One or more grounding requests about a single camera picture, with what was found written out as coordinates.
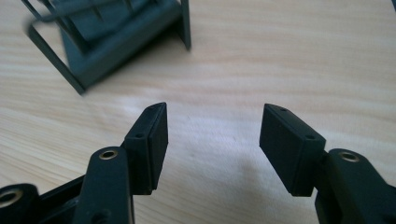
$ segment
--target black object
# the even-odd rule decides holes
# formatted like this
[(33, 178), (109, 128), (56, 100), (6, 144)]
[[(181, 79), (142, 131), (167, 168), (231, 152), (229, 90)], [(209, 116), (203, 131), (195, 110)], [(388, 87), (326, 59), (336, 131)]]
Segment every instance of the black object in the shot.
[[(41, 0), (46, 16), (29, 0), (22, 2), (35, 16), (27, 34), (79, 94), (167, 28), (191, 48), (188, 0)], [(68, 66), (35, 28), (39, 22), (60, 27)]]
[(396, 223), (396, 188), (362, 155), (326, 140), (288, 109), (264, 106), (260, 147), (293, 196), (318, 190), (319, 223)]
[(157, 188), (167, 144), (166, 103), (152, 105), (120, 147), (92, 154), (85, 176), (41, 196), (31, 184), (0, 189), (0, 223), (134, 223), (133, 195)]

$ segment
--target wooden table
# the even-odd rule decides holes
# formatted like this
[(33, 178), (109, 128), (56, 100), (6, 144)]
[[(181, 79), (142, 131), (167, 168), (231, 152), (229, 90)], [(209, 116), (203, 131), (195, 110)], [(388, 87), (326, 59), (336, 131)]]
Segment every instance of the wooden table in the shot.
[(23, 33), (22, 2), (0, 2), (0, 186), (44, 193), (84, 174), (158, 102), (169, 146), (158, 190), (134, 197), (136, 223), (318, 223), (315, 197), (291, 197), (259, 148), (265, 103), (396, 185), (390, 0), (191, 0), (191, 52), (165, 35), (83, 96)]

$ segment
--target light wood tabletop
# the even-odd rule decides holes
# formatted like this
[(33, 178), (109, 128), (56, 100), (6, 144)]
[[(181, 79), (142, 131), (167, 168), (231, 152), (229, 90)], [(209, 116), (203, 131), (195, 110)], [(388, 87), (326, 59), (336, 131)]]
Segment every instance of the light wood tabletop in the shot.
[(390, 0), (191, 0), (191, 51), (164, 35), (82, 96), (24, 33), (23, 3), (0, 3), (0, 187), (44, 193), (85, 174), (159, 102), (169, 145), (158, 189), (134, 197), (136, 223), (318, 223), (316, 192), (293, 198), (259, 147), (265, 103), (396, 186)]

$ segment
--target wood grain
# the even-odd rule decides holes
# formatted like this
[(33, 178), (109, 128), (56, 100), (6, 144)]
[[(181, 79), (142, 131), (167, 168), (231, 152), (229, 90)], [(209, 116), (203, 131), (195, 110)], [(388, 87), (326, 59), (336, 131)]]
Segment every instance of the wood grain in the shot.
[(82, 97), (23, 33), (22, 2), (0, 3), (0, 186), (44, 193), (84, 174), (158, 102), (169, 146), (159, 189), (134, 197), (136, 223), (318, 223), (314, 197), (292, 198), (259, 148), (265, 103), (396, 185), (389, 0), (191, 0), (191, 52), (164, 35)]

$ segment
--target wooden surface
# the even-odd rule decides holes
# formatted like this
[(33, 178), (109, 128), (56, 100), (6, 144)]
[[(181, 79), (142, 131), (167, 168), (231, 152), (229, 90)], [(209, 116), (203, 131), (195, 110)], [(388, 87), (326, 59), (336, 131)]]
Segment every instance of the wooden surface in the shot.
[(165, 35), (82, 97), (24, 34), (22, 2), (0, 3), (0, 186), (44, 193), (84, 174), (158, 102), (169, 146), (159, 189), (134, 197), (136, 223), (318, 223), (315, 197), (292, 198), (259, 148), (265, 103), (396, 185), (390, 0), (191, 0), (191, 52)]

